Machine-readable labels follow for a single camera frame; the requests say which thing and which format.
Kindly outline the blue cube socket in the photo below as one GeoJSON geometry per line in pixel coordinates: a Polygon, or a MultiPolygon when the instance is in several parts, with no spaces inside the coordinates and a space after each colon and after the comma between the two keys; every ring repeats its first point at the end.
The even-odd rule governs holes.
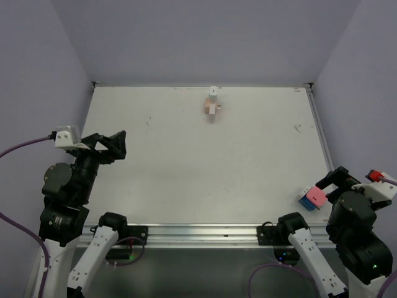
{"type": "Polygon", "coordinates": [[[316,193],[310,190],[305,197],[301,197],[299,203],[308,211],[319,209],[319,200],[316,197],[316,193]]]}

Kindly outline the pink extension socket plug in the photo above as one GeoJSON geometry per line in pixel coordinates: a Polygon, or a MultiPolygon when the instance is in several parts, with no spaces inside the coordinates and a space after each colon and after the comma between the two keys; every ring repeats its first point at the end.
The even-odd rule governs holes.
{"type": "Polygon", "coordinates": [[[306,193],[307,200],[314,205],[317,209],[322,208],[328,201],[326,194],[318,187],[313,186],[306,193]]]}

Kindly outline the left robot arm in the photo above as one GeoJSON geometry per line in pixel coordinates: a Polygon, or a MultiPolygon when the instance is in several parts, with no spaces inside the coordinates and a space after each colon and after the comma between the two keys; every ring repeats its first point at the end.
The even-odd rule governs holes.
{"type": "Polygon", "coordinates": [[[126,217],[106,213],[94,239],[75,267],[72,260],[83,232],[94,181],[100,165],[126,157],[126,131],[111,137],[94,133],[79,139],[70,126],[50,136],[56,148],[75,158],[72,164],[56,163],[44,174],[44,210],[39,233],[33,238],[42,252],[34,297],[84,297],[102,260],[114,244],[127,240],[126,217]]]}

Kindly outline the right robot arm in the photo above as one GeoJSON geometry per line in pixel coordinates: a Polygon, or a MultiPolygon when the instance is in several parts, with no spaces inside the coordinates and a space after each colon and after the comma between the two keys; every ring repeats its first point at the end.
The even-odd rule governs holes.
{"type": "Polygon", "coordinates": [[[298,212],[278,220],[277,238],[296,249],[321,297],[382,297],[396,279],[392,253],[373,232],[376,212],[396,195],[396,180],[375,170],[366,177],[369,182],[361,183],[340,166],[316,183],[320,190],[336,187],[326,194],[332,204],[326,232],[346,268],[348,285],[334,273],[298,212]]]}

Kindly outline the white plug adapter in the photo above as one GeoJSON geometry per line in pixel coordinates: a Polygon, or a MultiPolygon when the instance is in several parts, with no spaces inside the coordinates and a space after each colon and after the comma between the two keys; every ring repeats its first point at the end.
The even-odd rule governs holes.
{"type": "Polygon", "coordinates": [[[311,186],[306,186],[302,189],[301,193],[300,193],[300,197],[305,197],[306,194],[310,191],[312,187],[311,186]]]}

